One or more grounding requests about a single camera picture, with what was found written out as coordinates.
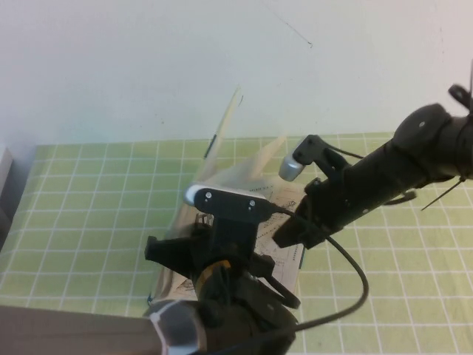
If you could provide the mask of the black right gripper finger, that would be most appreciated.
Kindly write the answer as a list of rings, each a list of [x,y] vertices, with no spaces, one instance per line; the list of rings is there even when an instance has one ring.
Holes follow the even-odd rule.
[[[277,245],[305,244],[307,221],[299,216],[289,217],[274,233]]]
[[[282,226],[279,228],[280,248],[302,244],[306,249],[311,249],[325,240],[326,234],[319,229],[308,229],[304,226]]]

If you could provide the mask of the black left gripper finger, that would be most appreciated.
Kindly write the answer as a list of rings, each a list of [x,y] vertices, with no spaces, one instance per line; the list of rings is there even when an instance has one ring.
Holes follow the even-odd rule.
[[[191,225],[193,243],[210,243],[212,241],[212,216],[196,216]]]

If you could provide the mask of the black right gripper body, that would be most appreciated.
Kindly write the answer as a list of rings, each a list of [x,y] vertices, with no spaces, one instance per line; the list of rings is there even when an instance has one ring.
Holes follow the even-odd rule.
[[[362,216],[367,207],[367,176],[359,171],[334,172],[322,182],[312,181],[304,192],[296,216],[327,238]]]

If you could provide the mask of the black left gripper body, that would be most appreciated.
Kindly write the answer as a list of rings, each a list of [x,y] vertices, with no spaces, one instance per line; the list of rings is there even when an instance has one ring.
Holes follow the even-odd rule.
[[[213,243],[212,237],[203,235],[170,240],[150,236],[145,259],[187,278],[196,278],[207,267],[224,261],[229,262],[237,273],[247,271],[255,277],[271,276],[275,266],[271,257],[251,251],[248,244],[230,242],[219,246]]]

